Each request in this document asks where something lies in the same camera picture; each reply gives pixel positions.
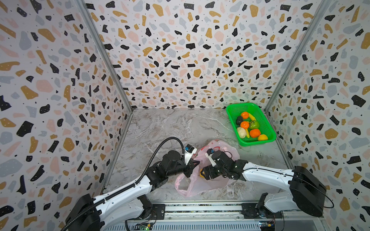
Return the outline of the green fruit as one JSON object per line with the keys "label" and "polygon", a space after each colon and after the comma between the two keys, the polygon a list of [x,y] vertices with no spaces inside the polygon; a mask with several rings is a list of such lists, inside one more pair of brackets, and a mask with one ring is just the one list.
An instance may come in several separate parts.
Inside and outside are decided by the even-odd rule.
{"label": "green fruit", "polygon": [[254,129],[259,129],[259,128],[260,128],[260,123],[258,121],[251,121],[250,122],[249,129],[254,130]]}

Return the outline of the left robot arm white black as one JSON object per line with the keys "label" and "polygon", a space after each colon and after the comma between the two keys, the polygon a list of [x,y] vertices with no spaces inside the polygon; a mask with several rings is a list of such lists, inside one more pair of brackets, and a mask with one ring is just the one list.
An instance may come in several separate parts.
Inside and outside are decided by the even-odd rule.
{"label": "left robot arm white black", "polygon": [[111,192],[79,198],[65,220],[64,231],[100,231],[122,221],[146,219],[152,211],[147,195],[165,185],[171,176],[190,177],[199,161],[192,157],[197,149],[187,145],[183,153],[169,151],[163,159],[150,166],[142,177]]}

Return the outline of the small yellow fruit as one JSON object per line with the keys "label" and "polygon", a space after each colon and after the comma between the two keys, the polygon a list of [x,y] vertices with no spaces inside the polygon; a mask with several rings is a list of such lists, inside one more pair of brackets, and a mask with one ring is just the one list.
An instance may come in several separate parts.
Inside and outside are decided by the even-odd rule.
{"label": "small yellow fruit", "polygon": [[204,170],[202,169],[200,172],[199,172],[199,175],[205,179],[205,173],[204,173]]}

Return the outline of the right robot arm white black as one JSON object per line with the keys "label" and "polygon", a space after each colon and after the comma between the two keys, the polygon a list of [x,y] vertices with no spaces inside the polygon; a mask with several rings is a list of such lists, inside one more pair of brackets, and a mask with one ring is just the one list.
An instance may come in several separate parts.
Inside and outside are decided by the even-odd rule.
{"label": "right robot arm white black", "polygon": [[323,215],[326,187],[306,168],[277,169],[246,160],[233,160],[225,151],[208,150],[210,165],[200,171],[206,180],[218,177],[246,182],[260,182],[280,188],[280,193],[263,193],[258,203],[245,209],[244,215],[272,218],[286,210],[300,210],[313,217]]}

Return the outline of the black avocado fruit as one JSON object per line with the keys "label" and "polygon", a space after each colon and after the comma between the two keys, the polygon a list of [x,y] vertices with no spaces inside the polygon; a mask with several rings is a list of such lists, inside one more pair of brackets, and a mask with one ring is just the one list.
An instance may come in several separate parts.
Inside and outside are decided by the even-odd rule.
{"label": "black avocado fruit", "polygon": [[238,116],[237,119],[236,119],[236,125],[237,126],[240,126],[243,121],[244,121],[243,117],[242,116]]}

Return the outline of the pink plastic bag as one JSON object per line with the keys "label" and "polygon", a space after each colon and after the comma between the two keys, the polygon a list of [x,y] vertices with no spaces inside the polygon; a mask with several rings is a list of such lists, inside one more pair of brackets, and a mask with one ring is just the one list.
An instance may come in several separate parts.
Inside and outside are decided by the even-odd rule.
{"label": "pink plastic bag", "polygon": [[193,173],[187,178],[184,174],[180,174],[175,183],[175,189],[177,192],[184,197],[192,197],[203,192],[210,192],[216,189],[221,189],[234,181],[229,178],[224,178],[219,176],[213,180],[206,180],[200,176],[200,171],[211,164],[206,156],[206,152],[209,149],[214,149],[216,151],[227,151],[227,155],[236,161],[240,158],[240,155],[236,148],[230,146],[228,143],[221,140],[213,140],[208,143],[208,145],[197,151],[197,155],[194,160],[199,161],[200,164],[196,166]]}

